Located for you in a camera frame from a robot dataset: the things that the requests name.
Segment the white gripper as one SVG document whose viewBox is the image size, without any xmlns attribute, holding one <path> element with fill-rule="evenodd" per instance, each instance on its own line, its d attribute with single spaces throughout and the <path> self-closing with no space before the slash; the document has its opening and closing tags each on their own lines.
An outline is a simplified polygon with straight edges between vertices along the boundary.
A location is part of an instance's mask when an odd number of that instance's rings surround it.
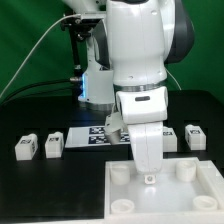
<svg viewBox="0 0 224 224">
<path fill-rule="evenodd" d="M 137 171 L 147 185 L 156 182 L 163 160 L 163 121 L 167 119 L 166 87 L 116 93 L 117 107 L 127 126 Z"/>
</svg>

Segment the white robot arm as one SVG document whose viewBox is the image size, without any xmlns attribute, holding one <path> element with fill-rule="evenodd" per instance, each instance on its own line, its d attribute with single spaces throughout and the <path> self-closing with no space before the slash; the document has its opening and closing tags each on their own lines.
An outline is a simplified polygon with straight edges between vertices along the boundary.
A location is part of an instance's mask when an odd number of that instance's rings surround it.
<svg viewBox="0 0 224 224">
<path fill-rule="evenodd" d="M 163 161 L 163 121 L 168 92 L 165 65 L 181 61 L 194 43 L 182 0 L 105 0 L 108 56 L 115 105 L 105 120 L 112 144 L 130 138 L 135 167 L 146 184 L 156 182 Z"/>
</svg>

